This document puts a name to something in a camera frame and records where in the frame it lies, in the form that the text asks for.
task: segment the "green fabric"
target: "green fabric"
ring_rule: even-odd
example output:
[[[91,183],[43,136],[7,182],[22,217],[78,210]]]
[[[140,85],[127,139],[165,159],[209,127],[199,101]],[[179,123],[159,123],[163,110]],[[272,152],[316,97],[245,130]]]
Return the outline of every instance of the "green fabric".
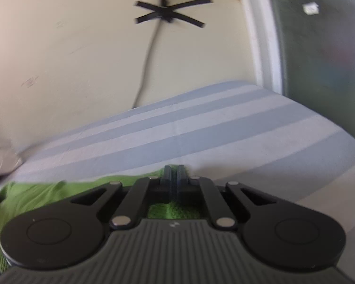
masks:
[[[106,176],[94,182],[57,182],[52,184],[21,184],[11,182],[3,187],[0,196],[5,199],[0,203],[0,232],[3,226],[17,215],[50,204],[109,181],[121,181],[124,186],[133,185],[140,177],[162,176],[163,169],[139,176]],[[148,211],[148,218],[199,218],[198,210],[182,208],[176,203],[155,204]],[[0,273],[8,268],[0,249]]]

